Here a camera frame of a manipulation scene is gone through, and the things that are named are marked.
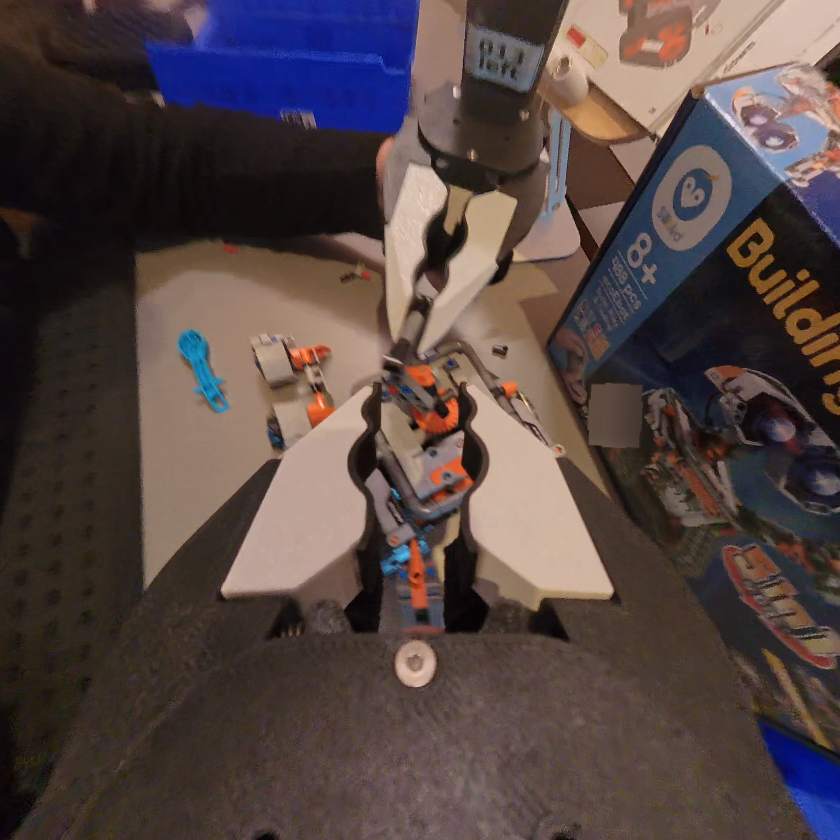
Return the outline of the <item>white instruction booklet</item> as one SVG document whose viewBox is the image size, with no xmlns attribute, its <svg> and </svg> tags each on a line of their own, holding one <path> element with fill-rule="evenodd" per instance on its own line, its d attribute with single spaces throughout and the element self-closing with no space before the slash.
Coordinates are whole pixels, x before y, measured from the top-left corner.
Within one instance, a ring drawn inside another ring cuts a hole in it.
<svg viewBox="0 0 840 840">
<path fill-rule="evenodd" d="M 652 134 L 709 81 L 782 1 L 570 2 L 555 51 Z"/>
</svg>

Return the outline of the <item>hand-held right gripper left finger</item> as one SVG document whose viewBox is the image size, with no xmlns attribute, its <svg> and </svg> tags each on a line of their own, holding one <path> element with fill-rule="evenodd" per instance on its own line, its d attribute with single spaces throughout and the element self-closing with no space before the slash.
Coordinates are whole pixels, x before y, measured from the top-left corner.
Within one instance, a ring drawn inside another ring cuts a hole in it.
<svg viewBox="0 0 840 840">
<path fill-rule="evenodd" d="M 382 545 L 367 480 L 381 421 L 382 386 L 365 385 L 280 458 L 221 585 L 226 601 L 361 597 L 377 616 Z"/>
</svg>

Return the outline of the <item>grey orange tracked toy robot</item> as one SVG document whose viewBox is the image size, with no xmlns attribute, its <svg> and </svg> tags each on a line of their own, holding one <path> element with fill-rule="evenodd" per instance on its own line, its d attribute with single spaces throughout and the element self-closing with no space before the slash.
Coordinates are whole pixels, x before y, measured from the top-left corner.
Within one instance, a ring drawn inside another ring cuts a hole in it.
<svg viewBox="0 0 840 840">
<path fill-rule="evenodd" d="M 541 425 L 530 400 L 501 382 L 466 342 L 452 342 L 420 361 L 394 350 L 382 373 L 381 429 L 376 466 L 366 481 L 383 533 L 385 578 L 395 577 L 404 629 L 445 630 L 445 531 L 460 512 L 473 479 L 463 465 L 465 432 L 459 419 L 462 385 L 482 385 L 491 398 L 555 458 L 564 457 Z"/>
</svg>

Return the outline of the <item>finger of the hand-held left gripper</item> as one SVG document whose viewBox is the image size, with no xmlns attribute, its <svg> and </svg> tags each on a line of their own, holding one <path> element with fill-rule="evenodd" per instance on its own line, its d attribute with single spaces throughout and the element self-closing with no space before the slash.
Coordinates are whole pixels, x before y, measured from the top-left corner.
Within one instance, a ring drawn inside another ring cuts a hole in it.
<svg viewBox="0 0 840 840">
<path fill-rule="evenodd" d="M 446 207 L 447 186 L 428 166 L 408 164 L 385 224 L 385 310 L 391 337 L 403 334 L 415 297 L 417 271 L 427 257 L 427 231 Z"/>
<path fill-rule="evenodd" d="M 474 196 L 468 202 L 465 238 L 448 259 L 445 284 L 430 308 L 420 348 L 435 347 L 489 284 L 497 272 L 497 258 L 517 207 L 515 197 L 499 191 Z"/>
</svg>

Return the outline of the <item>blue plastic brick separator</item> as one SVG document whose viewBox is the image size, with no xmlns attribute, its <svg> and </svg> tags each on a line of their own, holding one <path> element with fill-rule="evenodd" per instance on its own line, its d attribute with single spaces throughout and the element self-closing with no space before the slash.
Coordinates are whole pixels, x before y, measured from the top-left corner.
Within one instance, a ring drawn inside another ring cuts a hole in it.
<svg viewBox="0 0 840 840">
<path fill-rule="evenodd" d="M 217 377 L 210 364 L 209 344 L 202 333 L 188 329 L 178 336 L 177 349 L 192 370 L 195 379 L 194 393 L 202 396 L 216 413 L 228 410 L 228 401 L 223 394 L 224 380 Z"/>
</svg>

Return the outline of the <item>blue robot kit box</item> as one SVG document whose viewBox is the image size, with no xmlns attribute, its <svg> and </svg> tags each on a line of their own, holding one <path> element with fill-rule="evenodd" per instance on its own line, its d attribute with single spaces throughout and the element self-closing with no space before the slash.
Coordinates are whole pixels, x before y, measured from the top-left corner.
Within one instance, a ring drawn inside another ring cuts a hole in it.
<svg viewBox="0 0 840 840">
<path fill-rule="evenodd" d="M 778 66 L 690 92 L 549 340 L 599 444 L 760 714 L 838 753 L 838 87 Z"/>
</svg>

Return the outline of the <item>black perforated foam mat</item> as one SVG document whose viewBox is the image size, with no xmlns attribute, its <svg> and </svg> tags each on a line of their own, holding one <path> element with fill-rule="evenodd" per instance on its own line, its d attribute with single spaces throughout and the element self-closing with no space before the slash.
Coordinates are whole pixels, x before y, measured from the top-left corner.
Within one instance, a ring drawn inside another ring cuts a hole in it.
<svg viewBox="0 0 840 840">
<path fill-rule="evenodd" d="M 2 257 L 2 838 L 143 588 L 130 245 Z"/>
</svg>

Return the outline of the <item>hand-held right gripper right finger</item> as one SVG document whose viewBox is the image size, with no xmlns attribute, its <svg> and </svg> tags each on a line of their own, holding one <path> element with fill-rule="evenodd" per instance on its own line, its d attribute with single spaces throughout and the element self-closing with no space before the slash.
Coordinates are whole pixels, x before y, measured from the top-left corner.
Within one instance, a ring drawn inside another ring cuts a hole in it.
<svg viewBox="0 0 840 840">
<path fill-rule="evenodd" d="M 474 385 L 460 386 L 458 412 L 471 485 L 454 540 L 454 596 L 482 580 L 530 610 L 545 599 L 611 599 L 613 583 L 557 448 Z"/>
</svg>

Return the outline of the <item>person's left forearm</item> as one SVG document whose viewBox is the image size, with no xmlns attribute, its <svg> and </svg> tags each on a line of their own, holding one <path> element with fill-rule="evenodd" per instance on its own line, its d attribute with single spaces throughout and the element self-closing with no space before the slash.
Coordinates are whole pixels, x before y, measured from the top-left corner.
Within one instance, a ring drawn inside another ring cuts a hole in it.
<svg viewBox="0 0 840 840">
<path fill-rule="evenodd" d="M 67 227 L 380 240 L 386 143 L 379 133 L 131 101 L 2 46 L 2 208 Z"/>
</svg>

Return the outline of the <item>white articulated holder stand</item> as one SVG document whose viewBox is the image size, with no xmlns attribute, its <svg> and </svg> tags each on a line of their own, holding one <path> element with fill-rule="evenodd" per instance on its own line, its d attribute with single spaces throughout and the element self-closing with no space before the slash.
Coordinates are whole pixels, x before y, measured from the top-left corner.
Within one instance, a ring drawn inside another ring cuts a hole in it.
<svg viewBox="0 0 840 840">
<path fill-rule="evenodd" d="M 537 163 L 524 177 L 515 222 L 530 222 L 523 239 L 512 250 L 513 264 L 568 258 L 581 238 L 568 204 L 567 178 L 571 124 L 548 104 L 542 107 L 544 143 Z"/>
</svg>

